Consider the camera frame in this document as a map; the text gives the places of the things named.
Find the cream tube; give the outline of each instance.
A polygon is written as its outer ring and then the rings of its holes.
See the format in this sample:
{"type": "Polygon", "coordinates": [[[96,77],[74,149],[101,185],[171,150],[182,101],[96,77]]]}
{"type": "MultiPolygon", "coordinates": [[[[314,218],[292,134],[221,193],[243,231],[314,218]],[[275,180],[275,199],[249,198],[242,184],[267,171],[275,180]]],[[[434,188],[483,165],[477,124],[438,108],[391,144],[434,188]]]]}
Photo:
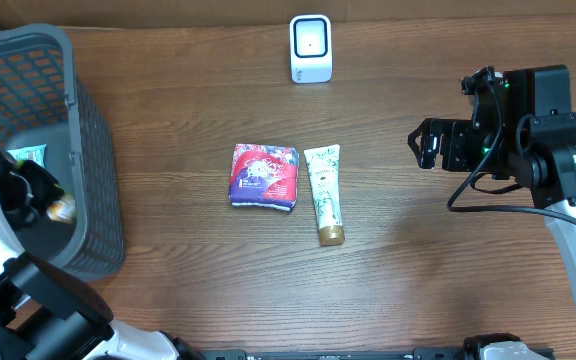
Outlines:
{"type": "Polygon", "coordinates": [[[305,150],[321,245],[344,242],[339,203],[339,145],[305,150]]]}

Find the plastic basket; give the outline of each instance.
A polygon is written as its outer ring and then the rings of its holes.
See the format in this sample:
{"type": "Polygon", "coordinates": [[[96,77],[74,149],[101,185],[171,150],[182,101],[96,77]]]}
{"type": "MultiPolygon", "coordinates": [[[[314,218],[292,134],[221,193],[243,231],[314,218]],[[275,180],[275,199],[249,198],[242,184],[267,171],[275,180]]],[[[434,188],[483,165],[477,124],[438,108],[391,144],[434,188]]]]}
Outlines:
{"type": "Polygon", "coordinates": [[[124,241],[110,131],[77,79],[70,41],[50,25],[0,32],[0,148],[43,144],[77,221],[44,217],[17,233],[20,242],[85,281],[118,271],[124,241]]]}

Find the wooden tabletop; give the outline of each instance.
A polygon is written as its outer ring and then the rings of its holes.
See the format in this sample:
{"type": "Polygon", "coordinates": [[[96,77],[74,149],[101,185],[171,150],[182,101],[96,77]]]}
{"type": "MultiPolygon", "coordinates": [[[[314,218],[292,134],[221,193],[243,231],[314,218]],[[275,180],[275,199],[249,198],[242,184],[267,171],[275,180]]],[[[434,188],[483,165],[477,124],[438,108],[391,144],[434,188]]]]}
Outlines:
{"type": "Polygon", "coordinates": [[[458,79],[485,65],[567,64],[576,111],[576,16],[334,24],[332,81],[300,86],[287,25],[69,35],[114,141],[127,258],[95,286],[117,318],[201,349],[400,350],[512,332],[576,358],[544,220],[449,213],[465,174],[419,169],[406,144],[426,117],[469,118],[458,79]],[[346,243],[319,246],[303,159],[293,213],[232,208],[236,143],[340,144],[346,243]]]}

